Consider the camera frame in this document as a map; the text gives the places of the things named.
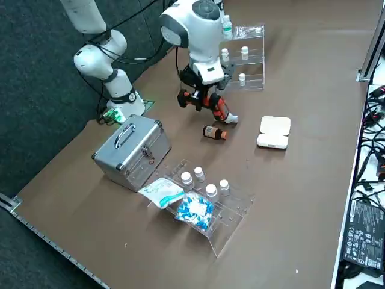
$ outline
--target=brown table surface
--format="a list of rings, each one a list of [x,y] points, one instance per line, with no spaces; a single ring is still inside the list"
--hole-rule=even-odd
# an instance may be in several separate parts
[[[115,128],[94,121],[19,193],[17,213],[111,288],[329,287],[365,98],[356,73],[380,7],[225,1],[234,25],[265,23],[266,83],[226,95],[240,123],[224,143],[202,137],[209,111],[178,107],[173,52],[135,83],[173,145],[165,165],[194,160],[256,194],[218,259],[187,225],[103,177],[90,156]],[[286,151],[256,148],[263,116],[291,118]]]

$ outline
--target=white pill box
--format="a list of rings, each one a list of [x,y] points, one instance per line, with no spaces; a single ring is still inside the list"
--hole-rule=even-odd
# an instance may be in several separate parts
[[[291,120],[288,117],[264,116],[260,122],[261,134],[257,145],[266,148],[286,149],[288,147]]]

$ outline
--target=case latch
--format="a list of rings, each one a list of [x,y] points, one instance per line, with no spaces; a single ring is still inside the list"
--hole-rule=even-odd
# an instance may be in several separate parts
[[[152,152],[148,146],[144,145],[142,147],[142,154],[145,158],[148,158],[150,160],[150,164],[153,164],[155,162],[154,156],[152,155]]]

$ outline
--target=white bottle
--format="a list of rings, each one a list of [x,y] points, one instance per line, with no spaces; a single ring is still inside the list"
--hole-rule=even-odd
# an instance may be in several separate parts
[[[222,60],[224,62],[228,62],[230,60],[229,58],[229,50],[227,48],[222,49]]]
[[[230,186],[229,182],[226,179],[223,179],[222,181],[219,182],[219,186],[221,188],[221,195],[222,196],[228,196],[230,195]]]
[[[222,28],[223,28],[223,36],[225,39],[233,38],[233,24],[230,21],[229,15],[223,16]]]
[[[239,85],[240,86],[246,85],[246,75],[244,73],[239,74]]]
[[[198,179],[198,182],[204,182],[206,180],[205,174],[203,173],[203,170],[201,167],[196,167],[194,169],[194,173]]]
[[[182,178],[182,183],[189,189],[191,190],[194,188],[194,182],[193,178],[191,177],[191,174],[189,172],[184,172],[181,176]]]
[[[243,46],[241,49],[242,60],[248,60],[248,47]]]
[[[219,201],[217,187],[213,184],[206,186],[206,195],[208,197],[209,202],[211,202],[212,204],[215,204]]]

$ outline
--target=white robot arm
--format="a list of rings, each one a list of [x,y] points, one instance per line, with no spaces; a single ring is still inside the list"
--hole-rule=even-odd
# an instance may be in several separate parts
[[[99,34],[106,31],[106,23],[94,0],[60,0],[73,26],[83,34]],[[142,115],[144,103],[132,87],[127,74],[113,69],[111,63],[121,56],[127,41],[122,33],[111,30],[98,44],[83,46],[74,56],[76,68],[87,76],[100,79],[111,95],[108,108],[117,108],[122,122],[131,114]]]
[[[198,111],[208,108],[217,121],[237,123],[238,117],[229,112],[224,99],[218,93],[209,94],[211,88],[223,91],[228,81],[219,58],[223,5],[221,0],[214,2],[178,0],[161,14],[161,32],[169,43],[189,50],[189,65],[178,73],[195,92],[182,89],[177,98],[179,105],[192,104]]]

